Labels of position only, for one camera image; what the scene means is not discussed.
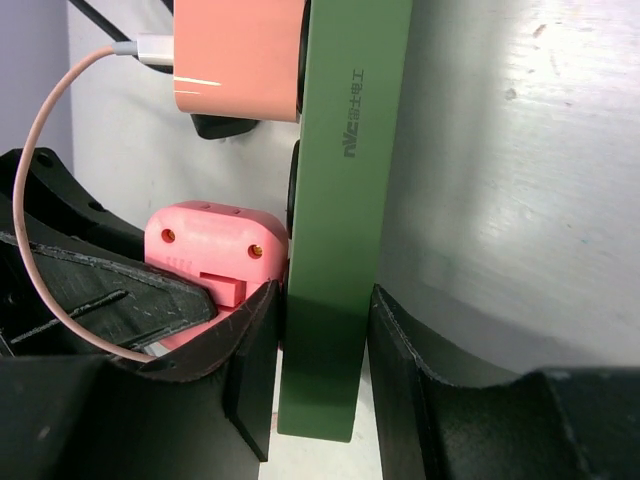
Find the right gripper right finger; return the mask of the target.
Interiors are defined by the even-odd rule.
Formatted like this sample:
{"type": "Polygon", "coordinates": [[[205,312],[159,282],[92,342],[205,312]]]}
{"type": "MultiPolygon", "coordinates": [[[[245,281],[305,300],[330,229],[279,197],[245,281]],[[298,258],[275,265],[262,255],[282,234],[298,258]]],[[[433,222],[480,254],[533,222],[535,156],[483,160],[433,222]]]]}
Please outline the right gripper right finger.
{"type": "Polygon", "coordinates": [[[459,349],[373,290],[368,353],[387,479],[635,479],[639,371],[522,375],[459,349]]]}

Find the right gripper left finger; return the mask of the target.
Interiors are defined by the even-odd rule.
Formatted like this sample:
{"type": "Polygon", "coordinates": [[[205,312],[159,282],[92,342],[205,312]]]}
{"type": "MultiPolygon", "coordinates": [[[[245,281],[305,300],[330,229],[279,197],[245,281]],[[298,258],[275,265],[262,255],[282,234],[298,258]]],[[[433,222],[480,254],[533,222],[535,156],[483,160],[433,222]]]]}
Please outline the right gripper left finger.
{"type": "Polygon", "coordinates": [[[280,287],[143,367],[1,362],[5,479],[254,479],[268,458],[280,287]]]}

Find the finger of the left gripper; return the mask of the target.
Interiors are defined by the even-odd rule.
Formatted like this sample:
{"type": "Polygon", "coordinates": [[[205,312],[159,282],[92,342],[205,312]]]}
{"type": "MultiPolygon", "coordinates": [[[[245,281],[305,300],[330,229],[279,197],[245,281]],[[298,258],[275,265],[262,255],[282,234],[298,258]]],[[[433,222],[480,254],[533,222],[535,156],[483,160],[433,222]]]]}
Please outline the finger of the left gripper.
{"type": "Polygon", "coordinates": [[[69,237],[123,255],[144,258],[143,231],[105,209],[50,148],[37,148],[24,196],[25,212],[69,237]]]}
{"type": "MultiPolygon", "coordinates": [[[[80,239],[50,232],[33,243],[32,253],[46,287],[71,319],[112,344],[141,351],[216,315],[203,288],[80,239]]],[[[45,306],[26,273],[14,234],[2,232],[2,353],[68,355],[97,350],[45,306]]]]}

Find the pink plug adapter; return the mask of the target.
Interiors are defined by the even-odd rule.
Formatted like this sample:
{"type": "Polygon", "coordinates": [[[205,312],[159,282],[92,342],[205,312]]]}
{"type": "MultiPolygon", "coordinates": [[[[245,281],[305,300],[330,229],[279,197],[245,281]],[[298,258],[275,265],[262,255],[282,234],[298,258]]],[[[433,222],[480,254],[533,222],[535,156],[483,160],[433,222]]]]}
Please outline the pink plug adapter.
{"type": "Polygon", "coordinates": [[[210,321],[160,341],[174,350],[237,310],[265,282],[281,282],[288,233],[259,210],[188,201],[154,213],[144,230],[145,262],[204,288],[217,307],[210,321]]]}

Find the salmon usb charger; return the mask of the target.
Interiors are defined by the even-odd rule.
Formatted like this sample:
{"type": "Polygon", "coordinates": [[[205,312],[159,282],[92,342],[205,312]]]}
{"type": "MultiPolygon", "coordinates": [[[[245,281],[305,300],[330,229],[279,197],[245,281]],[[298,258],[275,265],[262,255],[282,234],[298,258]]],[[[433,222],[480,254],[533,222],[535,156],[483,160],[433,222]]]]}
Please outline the salmon usb charger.
{"type": "Polygon", "coordinates": [[[173,89],[185,113],[297,120],[301,0],[174,3],[173,89]]]}

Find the green power strip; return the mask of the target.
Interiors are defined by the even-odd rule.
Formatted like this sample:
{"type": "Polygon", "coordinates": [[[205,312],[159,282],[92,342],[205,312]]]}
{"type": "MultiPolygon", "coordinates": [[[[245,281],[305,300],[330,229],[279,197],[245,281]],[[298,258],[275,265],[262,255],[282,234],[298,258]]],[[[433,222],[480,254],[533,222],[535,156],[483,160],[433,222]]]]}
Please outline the green power strip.
{"type": "Polygon", "coordinates": [[[315,1],[277,430],[352,437],[413,5],[315,1]]]}

